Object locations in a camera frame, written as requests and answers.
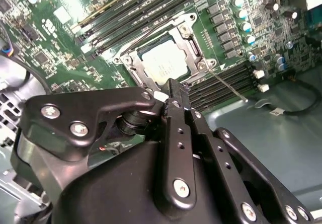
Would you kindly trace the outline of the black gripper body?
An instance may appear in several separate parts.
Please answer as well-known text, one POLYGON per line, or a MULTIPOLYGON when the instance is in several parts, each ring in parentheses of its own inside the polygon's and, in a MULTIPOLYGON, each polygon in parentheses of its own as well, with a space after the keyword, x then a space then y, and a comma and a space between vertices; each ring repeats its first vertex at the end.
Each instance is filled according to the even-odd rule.
POLYGON ((71 182, 54 207, 52 223, 237 223, 237 213, 193 158, 197 202, 172 219, 154 203, 160 145, 142 143, 71 182))

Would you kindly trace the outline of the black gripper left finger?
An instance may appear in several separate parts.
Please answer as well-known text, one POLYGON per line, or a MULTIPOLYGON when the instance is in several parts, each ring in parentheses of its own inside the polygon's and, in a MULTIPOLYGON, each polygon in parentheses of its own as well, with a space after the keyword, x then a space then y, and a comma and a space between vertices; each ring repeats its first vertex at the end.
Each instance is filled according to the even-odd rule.
POLYGON ((88 159, 111 142, 144 135, 160 141, 157 199, 162 206, 186 211, 196 203, 190 127, 189 90, 169 79, 159 92, 141 87, 36 96, 23 108, 16 155, 39 182, 52 204, 88 171, 88 159))

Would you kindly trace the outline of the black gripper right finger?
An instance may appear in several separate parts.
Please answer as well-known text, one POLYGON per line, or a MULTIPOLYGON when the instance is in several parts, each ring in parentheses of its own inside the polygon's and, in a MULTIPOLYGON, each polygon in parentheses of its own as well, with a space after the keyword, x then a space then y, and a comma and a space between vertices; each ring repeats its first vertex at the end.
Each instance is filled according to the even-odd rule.
POLYGON ((227 129, 212 131, 181 97, 197 149, 206 165, 223 223, 313 223, 307 208, 227 129))

